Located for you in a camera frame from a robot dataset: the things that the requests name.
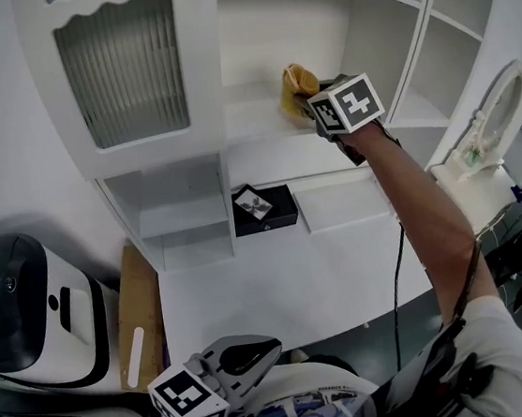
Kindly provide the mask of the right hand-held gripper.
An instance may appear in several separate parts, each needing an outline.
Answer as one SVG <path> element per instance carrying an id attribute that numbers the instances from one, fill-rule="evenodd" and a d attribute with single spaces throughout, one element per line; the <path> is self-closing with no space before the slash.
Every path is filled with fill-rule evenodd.
<path id="1" fill-rule="evenodd" d="M 294 104 L 307 125 L 316 122 L 317 134 L 332 144 L 356 166 L 365 163 L 365 157 L 342 141 L 366 125 L 376 125 L 385 136 L 394 141 L 380 121 L 385 113 L 382 102 L 371 80 L 365 73 L 338 75 L 332 83 L 310 98 L 294 96 Z"/>

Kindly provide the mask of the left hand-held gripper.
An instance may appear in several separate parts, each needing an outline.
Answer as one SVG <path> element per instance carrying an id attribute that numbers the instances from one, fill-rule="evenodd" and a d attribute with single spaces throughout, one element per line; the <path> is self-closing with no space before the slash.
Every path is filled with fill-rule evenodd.
<path id="1" fill-rule="evenodd" d="M 271 336 L 223 336 L 163 371 L 148 393 L 163 417 L 229 417 L 270 372 L 282 348 Z"/>

